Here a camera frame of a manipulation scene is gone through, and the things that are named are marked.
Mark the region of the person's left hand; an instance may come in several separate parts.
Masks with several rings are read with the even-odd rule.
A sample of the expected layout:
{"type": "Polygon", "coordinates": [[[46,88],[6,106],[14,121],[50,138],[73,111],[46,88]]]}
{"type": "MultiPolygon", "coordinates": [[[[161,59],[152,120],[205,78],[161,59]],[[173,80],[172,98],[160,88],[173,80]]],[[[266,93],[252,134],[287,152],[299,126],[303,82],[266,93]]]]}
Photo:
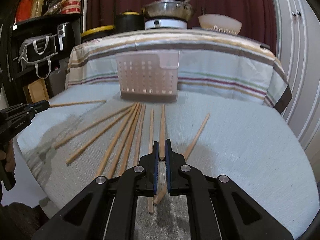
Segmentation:
{"type": "Polygon", "coordinates": [[[0,151],[0,159],[7,161],[5,165],[5,170],[7,172],[14,172],[16,167],[16,160],[15,160],[14,147],[13,147],[12,140],[8,142],[7,150],[0,151]]]}

